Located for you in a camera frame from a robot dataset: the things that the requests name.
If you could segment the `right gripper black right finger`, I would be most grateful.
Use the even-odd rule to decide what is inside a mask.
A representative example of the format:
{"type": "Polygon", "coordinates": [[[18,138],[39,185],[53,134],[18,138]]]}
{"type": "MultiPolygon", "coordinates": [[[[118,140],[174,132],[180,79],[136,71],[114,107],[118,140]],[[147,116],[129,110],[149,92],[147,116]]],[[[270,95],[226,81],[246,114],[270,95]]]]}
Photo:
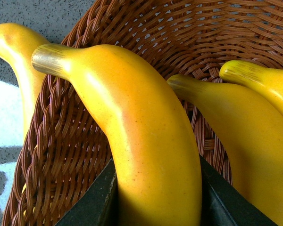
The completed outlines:
{"type": "Polygon", "coordinates": [[[202,156],[202,226],[275,226],[244,199],[202,156]]]}

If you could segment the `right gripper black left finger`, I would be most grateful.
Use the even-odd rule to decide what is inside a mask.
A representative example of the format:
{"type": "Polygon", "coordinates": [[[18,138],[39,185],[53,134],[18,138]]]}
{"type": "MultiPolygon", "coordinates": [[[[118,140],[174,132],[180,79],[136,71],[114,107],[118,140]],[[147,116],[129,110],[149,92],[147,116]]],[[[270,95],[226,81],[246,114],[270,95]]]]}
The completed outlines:
{"type": "Polygon", "coordinates": [[[57,226],[116,226],[117,176],[110,159],[84,196],[56,223],[57,226]]]}

